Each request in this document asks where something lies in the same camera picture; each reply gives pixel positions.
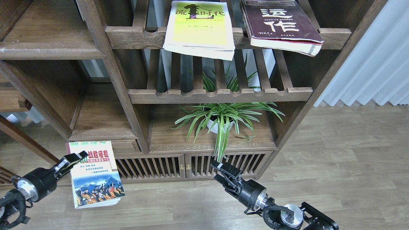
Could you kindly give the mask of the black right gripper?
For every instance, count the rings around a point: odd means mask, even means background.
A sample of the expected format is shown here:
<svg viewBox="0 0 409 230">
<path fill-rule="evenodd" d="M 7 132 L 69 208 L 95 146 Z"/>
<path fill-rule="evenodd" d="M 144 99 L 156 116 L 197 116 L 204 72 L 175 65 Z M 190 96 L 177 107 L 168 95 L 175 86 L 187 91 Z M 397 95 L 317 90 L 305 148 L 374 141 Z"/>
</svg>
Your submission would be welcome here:
<svg viewBox="0 0 409 230">
<path fill-rule="evenodd" d="M 245 181 L 241 178 L 242 171 L 229 163 L 220 163 L 213 161 L 211 167 L 222 173 L 214 177 L 214 180 L 219 182 L 225 191 L 236 198 L 241 204 L 245 205 L 251 210 L 257 208 L 264 208 L 268 204 L 267 190 L 254 180 Z"/>
</svg>

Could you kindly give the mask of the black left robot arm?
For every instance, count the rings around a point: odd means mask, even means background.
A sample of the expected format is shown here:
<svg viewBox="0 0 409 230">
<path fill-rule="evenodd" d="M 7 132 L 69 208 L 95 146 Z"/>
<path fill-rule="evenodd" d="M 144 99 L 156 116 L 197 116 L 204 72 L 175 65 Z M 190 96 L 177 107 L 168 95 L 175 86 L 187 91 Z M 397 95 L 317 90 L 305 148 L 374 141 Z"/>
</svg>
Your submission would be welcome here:
<svg viewBox="0 0 409 230">
<path fill-rule="evenodd" d="M 65 155 L 50 169 L 39 167 L 25 176 L 14 175 L 11 182 L 15 186 L 1 198 L 1 229 L 11 229 L 18 224 L 27 224 L 26 205 L 38 202 L 53 192 L 59 181 L 73 166 L 88 156 L 86 151 Z"/>
</svg>

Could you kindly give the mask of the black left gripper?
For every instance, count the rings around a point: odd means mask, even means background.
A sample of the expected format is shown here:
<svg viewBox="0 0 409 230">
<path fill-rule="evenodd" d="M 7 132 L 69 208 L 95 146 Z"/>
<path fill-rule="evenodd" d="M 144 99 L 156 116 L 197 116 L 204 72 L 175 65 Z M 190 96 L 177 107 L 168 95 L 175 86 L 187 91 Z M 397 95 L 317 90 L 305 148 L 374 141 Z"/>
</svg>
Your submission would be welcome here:
<svg viewBox="0 0 409 230">
<path fill-rule="evenodd" d="M 50 169 L 40 167 L 22 177 L 14 175 L 13 185 L 22 193 L 25 200 L 38 202 L 53 192 L 57 187 L 57 181 L 87 156 L 86 151 L 65 155 Z"/>
</svg>

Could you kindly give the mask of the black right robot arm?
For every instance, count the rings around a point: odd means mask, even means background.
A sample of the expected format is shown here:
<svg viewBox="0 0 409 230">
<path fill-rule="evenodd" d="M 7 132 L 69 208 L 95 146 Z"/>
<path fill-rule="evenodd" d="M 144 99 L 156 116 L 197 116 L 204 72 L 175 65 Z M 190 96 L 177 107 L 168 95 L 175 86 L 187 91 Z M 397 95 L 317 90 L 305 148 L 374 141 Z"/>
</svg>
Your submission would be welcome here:
<svg viewBox="0 0 409 230">
<path fill-rule="evenodd" d="M 242 171 L 229 163 L 213 161 L 211 166 L 218 170 L 214 179 L 223 185 L 225 191 L 241 202 L 247 209 L 246 215 L 257 214 L 275 230 L 300 230 L 304 223 L 305 230 L 338 230 L 338 224 L 303 202 L 301 207 L 293 204 L 280 206 L 268 197 L 266 188 L 254 180 L 242 179 Z"/>
</svg>

